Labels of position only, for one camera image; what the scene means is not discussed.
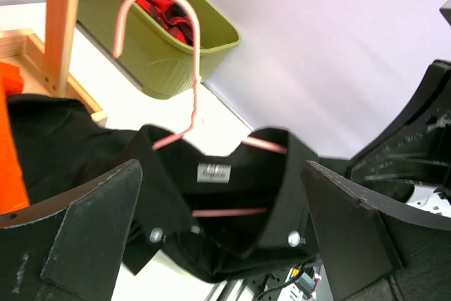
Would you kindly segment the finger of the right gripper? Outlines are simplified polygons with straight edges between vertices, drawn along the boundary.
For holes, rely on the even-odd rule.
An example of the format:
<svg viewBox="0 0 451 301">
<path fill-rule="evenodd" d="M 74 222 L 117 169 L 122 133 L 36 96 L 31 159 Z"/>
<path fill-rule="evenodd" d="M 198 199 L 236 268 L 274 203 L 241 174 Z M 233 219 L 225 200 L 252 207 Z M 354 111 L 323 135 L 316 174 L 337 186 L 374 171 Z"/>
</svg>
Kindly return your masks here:
<svg viewBox="0 0 451 301">
<path fill-rule="evenodd" d="M 416 185 L 450 191 L 450 62 L 429 65 L 398 117 L 352 159 L 348 178 L 400 202 Z"/>
</svg>

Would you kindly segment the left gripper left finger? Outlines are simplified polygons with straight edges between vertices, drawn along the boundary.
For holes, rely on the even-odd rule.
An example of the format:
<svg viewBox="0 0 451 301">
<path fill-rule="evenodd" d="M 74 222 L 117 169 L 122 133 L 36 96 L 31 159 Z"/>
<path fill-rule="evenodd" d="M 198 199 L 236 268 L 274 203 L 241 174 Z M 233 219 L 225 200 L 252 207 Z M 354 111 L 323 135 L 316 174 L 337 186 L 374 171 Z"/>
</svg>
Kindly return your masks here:
<svg viewBox="0 0 451 301">
<path fill-rule="evenodd" d="M 1 215 L 1 299 L 110 300 L 141 182 L 131 160 Z"/>
</svg>

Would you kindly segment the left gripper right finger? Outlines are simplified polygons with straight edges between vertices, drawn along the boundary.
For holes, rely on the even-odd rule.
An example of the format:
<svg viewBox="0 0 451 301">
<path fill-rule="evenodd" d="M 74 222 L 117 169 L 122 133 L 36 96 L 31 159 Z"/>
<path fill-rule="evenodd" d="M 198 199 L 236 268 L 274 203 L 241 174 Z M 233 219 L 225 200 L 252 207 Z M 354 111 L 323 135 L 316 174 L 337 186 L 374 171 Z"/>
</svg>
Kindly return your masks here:
<svg viewBox="0 0 451 301">
<path fill-rule="evenodd" d="M 450 218 L 314 162 L 302 182 L 335 300 L 449 300 Z"/>
</svg>

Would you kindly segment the red black plaid shirt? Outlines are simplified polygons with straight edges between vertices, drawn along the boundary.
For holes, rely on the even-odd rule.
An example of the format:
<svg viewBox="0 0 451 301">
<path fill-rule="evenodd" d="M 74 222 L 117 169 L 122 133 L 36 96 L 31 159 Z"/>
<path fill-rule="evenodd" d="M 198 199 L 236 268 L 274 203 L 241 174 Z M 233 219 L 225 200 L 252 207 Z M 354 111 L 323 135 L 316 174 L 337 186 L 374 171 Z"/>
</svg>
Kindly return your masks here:
<svg viewBox="0 0 451 301">
<path fill-rule="evenodd" d="M 172 0 L 137 0 L 143 8 L 167 33 L 182 43 L 192 46 L 193 33 L 186 12 Z"/>
</svg>

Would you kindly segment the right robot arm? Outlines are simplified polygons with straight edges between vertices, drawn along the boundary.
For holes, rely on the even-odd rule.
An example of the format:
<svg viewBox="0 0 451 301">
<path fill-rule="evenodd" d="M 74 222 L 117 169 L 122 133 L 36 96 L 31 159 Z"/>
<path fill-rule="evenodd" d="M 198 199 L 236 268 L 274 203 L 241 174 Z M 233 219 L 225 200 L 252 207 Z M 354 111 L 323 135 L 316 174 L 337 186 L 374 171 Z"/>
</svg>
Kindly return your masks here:
<svg viewBox="0 0 451 301">
<path fill-rule="evenodd" d="M 428 66 L 412 98 L 352 158 L 346 176 L 409 206 L 450 215 L 450 62 Z"/>
</svg>

